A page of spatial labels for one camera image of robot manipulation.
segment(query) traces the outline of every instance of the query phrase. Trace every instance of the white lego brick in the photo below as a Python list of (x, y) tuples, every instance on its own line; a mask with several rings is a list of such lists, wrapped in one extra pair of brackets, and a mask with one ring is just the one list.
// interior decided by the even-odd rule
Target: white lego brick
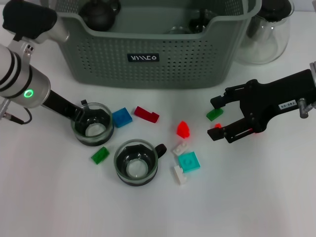
[(177, 156), (182, 155), (189, 148), (188, 143), (182, 142), (176, 149), (173, 150), (173, 153)]
[(174, 173), (175, 173), (180, 185), (183, 185), (186, 183), (187, 177), (184, 176), (183, 170), (182, 170), (182, 168), (180, 168), (180, 166), (177, 165), (174, 167)]

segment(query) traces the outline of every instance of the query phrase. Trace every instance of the green led light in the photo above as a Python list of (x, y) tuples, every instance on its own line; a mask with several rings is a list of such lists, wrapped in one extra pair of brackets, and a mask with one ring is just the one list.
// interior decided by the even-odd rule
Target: green led light
[(34, 91), (33, 91), (33, 90), (26, 90), (26, 91), (24, 92), (24, 97), (25, 97), (25, 98), (30, 98), (30, 97), (33, 96), (33, 94), (34, 94)]

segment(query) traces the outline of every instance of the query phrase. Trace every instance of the gray plastic basket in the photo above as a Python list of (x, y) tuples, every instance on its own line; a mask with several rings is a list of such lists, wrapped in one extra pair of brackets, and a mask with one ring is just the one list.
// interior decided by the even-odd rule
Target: gray plastic basket
[[(70, 31), (60, 48), (80, 82), (129, 88), (202, 88), (222, 82), (261, 0), (120, 0), (110, 32), (89, 29), (78, 15), (87, 0), (57, 0)], [(200, 34), (164, 34), (186, 26), (197, 9), (216, 13)], [(159, 54), (129, 62), (127, 54)]]

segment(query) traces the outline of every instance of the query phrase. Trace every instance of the lego brick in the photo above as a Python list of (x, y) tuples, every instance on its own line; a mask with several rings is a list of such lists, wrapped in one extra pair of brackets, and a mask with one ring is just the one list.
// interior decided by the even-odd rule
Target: lego brick
[(190, 129), (186, 122), (182, 121), (178, 125), (177, 134), (182, 138), (188, 138), (190, 136)]
[(179, 182), (180, 185), (183, 185), (186, 183), (187, 181), (187, 177), (184, 176), (183, 174), (183, 170), (180, 168), (180, 166), (175, 166), (173, 167), (174, 169), (174, 174)]
[(98, 150), (96, 154), (91, 157), (91, 159), (93, 159), (96, 164), (99, 164), (100, 162), (104, 161), (105, 158), (109, 156), (109, 154), (110, 152), (108, 151), (108, 149), (102, 147), (100, 150)]
[(214, 121), (216, 120), (220, 115), (222, 115), (224, 113), (224, 111), (222, 109), (214, 109), (211, 112), (209, 112), (206, 117), (211, 120)]
[(144, 120), (147, 120), (149, 122), (152, 122), (152, 123), (156, 123), (158, 121), (158, 118), (159, 118), (159, 115), (152, 112), (152, 113), (149, 113), (148, 111), (144, 110), (143, 108), (137, 106), (134, 114)]
[(188, 173), (201, 167), (194, 152), (180, 155), (178, 159), (184, 173)]
[(179, 146), (177, 146), (174, 150), (173, 153), (177, 156), (182, 155), (187, 149), (189, 148), (188, 143), (182, 142)]
[(222, 128), (222, 125), (220, 123), (215, 124), (215, 128)]
[(123, 108), (113, 113), (113, 121), (116, 127), (123, 127), (132, 122), (133, 119), (127, 109)]

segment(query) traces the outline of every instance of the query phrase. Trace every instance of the red small block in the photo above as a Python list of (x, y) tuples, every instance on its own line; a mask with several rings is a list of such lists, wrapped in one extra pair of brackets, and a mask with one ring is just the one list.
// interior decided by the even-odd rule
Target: red small block
[(158, 121), (159, 115), (152, 112), (149, 113), (148, 111), (144, 110), (143, 108), (137, 106), (134, 114), (144, 120), (147, 120), (149, 122), (156, 123)]
[(186, 122), (182, 121), (178, 125), (177, 134), (182, 138), (188, 138), (190, 136), (190, 129)]
[(215, 127), (222, 128), (222, 125), (220, 123), (216, 124)]

